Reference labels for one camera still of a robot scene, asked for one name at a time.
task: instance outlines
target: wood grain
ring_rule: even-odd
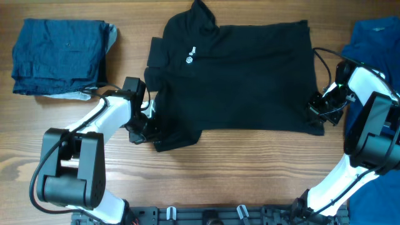
[[[122,86],[126,76],[143,78],[153,36],[191,1],[0,5],[0,221],[1,224],[69,224],[70,215],[34,209],[29,180],[38,165],[43,133],[88,113],[88,102],[12,94],[11,51],[24,18],[101,19],[119,28],[107,55],[107,76]],[[399,1],[206,1],[217,23],[272,24],[308,19],[313,46],[336,51],[350,41],[355,21],[399,15]],[[339,59],[323,54],[336,67]],[[317,83],[328,82],[316,61]],[[132,206],[215,206],[290,203],[320,182],[343,154],[343,122],[326,124],[326,135],[277,131],[205,131],[195,146],[157,153],[135,146],[125,130],[106,144],[107,188]]]

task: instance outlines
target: black t-shirt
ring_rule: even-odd
[[[305,110],[317,91],[307,21],[218,27],[196,0],[152,39],[147,65],[158,151],[195,144],[205,129],[324,134]]]

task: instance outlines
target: blue cloth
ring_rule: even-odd
[[[351,43],[342,54],[378,68],[392,87],[400,90],[400,20],[398,17],[358,21]],[[353,126],[363,105],[350,105],[346,118],[346,134]]]
[[[342,53],[378,68],[386,80],[400,91],[400,20],[398,17],[359,21],[351,44]],[[346,133],[358,117],[362,104],[351,104]],[[391,171],[359,189],[349,199],[350,224],[400,224],[400,171]]]
[[[63,94],[105,82],[109,33],[103,21],[26,19],[12,50],[13,93]]]

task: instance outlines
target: folded blue shirt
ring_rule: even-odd
[[[115,38],[104,21],[25,19],[12,50],[13,93],[63,94],[106,82],[105,55]]]

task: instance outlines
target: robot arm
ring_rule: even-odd
[[[345,106],[358,98],[363,110],[354,126],[349,131],[345,142],[344,152],[339,164],[316,187],[307,192],[307,207],[318,211],[338,198],[360,174],[368,169],[382,166],[382,169],[365,175],[334,205],[320,212],[323,216],[334,216],[352,194],[364,184],[386,174],[391,169],[400,169],[400,147],[396,130],[398,129],[399,111],[398,97],[394,96],[386,83],[363,67],[351,62],[339,63],[336,71],[336,82],[327,93],[320,97],[315,94],[309,103],[309,109],[315,113],[320,122],[330,121],[337,124],[343,112],[333,108]],[[392,153],[384,162],[385,154],[394,141]]]
[[[136,223],[134,209],[129,208],[128,202],[105,190],[104,144],[121,126],[129,131],[129,140],[132,143],[140,144],[157,140],[158,133],[153,115],[154,102],[151,101],[147,109],[141,111],[144,90],[143,82],[129,77],[122,90],[104,93],[107,96],[108,107],[86,127],[60,145],[44,163],[37,177],[36,190],[39,200],[57,206],[83,210],[102,223],[121,225]],[[345,61],[339,63],[335,83],[331,85],[327,93],[324,95],[316,93],[311,98],[307,108],[309,114],[314,116],[314,123],[329,121],[336,125],[343,115],[343,107],[348,102],[355,101],[356,98],[360,99],[364,108],[346,137],[345,155],[320,184],[307,190],[294,201],[289,210],[291,221],[294,218],[308,217],[315,224],[329,224],[340,205],[362,185],[391,169],[400,169],[400,146],[397,145],[400,112],[395,106],[398,104],[398,96],[392,93],[388,86],[370,71]],[[99,112],[103,104],[104,100],[101,100],[87,116],[68,126],[67,129],[48,130],[43,137],[41,156],[43,157],[54,143],[68,132],[75,130]],[[392,146],[392,154],[384,160],[390,146]],[[70,160],[73,157],[79,158],[78,168],[61,165],[61,160]],[[338,198],[358,179],[360,174],[377,166],[381,167],[380,170],[364,176],[335,204],[321,211],[313,219],[309,217],[327,206],[333,199]],[[204,224],[205,221],[224,224],[223,220],[218,218],[218,212],[230,215],[230,219],[225,220],[230,221],[227,224],[237,224],[235,219],[239,219],[241,224],[245,225],[252,224],[254,221],[271,225],[281,223],[275,216],[268,216],[270,210],[273,210],[273,213],[288,211],[277,206],[273,209],[264,206],[247,210],[245,206],[240,205],[237,209],[181,209],[179,211],[174,207],[166,210],[152,207],[151,214],[155,216],[149,218],[151,219],[149,224],[176,224],[179,218],[187,218],[185,224]],[[197,217],[201,214],[202,220],[199,221]],[[81,220],[81,217],[76,217],[75,214],[72,218],[75,221]],[[141,224],[147,225],[145,221],[146,217],[143,217]]]

